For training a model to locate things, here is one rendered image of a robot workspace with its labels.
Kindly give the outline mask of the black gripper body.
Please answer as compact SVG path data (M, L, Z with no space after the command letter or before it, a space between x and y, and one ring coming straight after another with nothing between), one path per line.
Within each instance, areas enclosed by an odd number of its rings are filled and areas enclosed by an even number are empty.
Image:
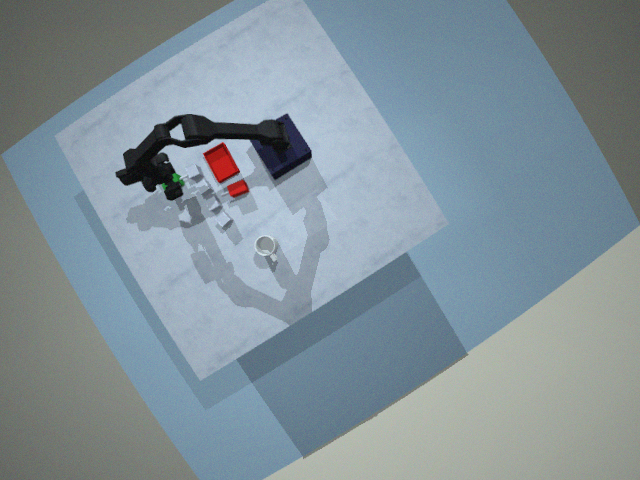
M168 200L172 201L174 199L177 199L179 197L181 197L183 195L183 190L180 187L180 185L178 186L177 183L173 182L173 174L170 170L170 168L167 166L166 163L164 162L168 162L168 155L164 152L161 152L159 154L157 154L156 156L154 156L153 158L157 159L157 164L161 167L162 169L162 174L159 178L157 179L152 179L152 181L160 181L160 184L165 184L166 186L168 185L167 190L164 191L166 197ZM152 159L153 159L152 158Z

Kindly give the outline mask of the red tray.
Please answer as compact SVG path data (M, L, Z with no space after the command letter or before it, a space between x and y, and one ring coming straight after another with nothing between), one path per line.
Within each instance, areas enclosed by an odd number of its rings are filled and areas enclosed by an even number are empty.
M240 173L224 142L204 152L203 155L219 183Z

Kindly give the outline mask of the red block with white cylindrical pin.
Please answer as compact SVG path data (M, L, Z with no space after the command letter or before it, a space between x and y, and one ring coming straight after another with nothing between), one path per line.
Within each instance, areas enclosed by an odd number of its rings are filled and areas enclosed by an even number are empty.
M221 197L227 196L229 194L231 197L236 197L250 191L244 180L228 185L226 187L228 189L228 192L220 194Z

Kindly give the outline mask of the white mug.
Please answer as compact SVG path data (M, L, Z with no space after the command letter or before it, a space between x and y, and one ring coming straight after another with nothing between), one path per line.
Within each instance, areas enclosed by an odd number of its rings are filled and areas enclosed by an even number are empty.
M278 241L274 237L267 235L260 236L256 239L254 247L259 255L269 255L273 262L278 260L275 254L278 249Z

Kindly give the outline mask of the green gauge with white pin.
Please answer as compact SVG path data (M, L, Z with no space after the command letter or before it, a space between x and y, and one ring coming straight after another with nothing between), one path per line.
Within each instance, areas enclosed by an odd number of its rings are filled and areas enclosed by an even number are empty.
M180 184L182 184L182 186L183 186L183 185L185 185L185 183L184 183L183 179L187 178L187 177L188 177L188 174L187 174L187 175L185 175L185 176L183 176L183 177L181 177L180 175L178 175L178 174L174 173L174 174L173 174L173 177L174 177L174 178L173 178L173 182L178 182L178 181L179 181L179 183L180 183ZM164 183L163 183L163 184L161 184L161 185L162 185L162 187L163 187L163 190L166 190L166 188L165 188L165 187L167 187L168 185L166 186Z

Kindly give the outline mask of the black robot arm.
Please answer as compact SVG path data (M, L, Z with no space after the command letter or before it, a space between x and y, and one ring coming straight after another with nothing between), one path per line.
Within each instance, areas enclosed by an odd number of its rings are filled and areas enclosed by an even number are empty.
M186 140L171 138L170 132L182 126ZM207 145L218 139L258 140L261 145L272 146L277 154L292 147L285 123L275 119L258 124L212 122L203 115L175 115L165 123L154 126L147 138L135 149L123 153L125 169L115 172L125 186L142 182L148 192L154 192L160 181L152 181L162 174L156 156L165 146L177 145L183 148ZM291 145L291 146L290 146ZM152 159L153 158L153 159Z

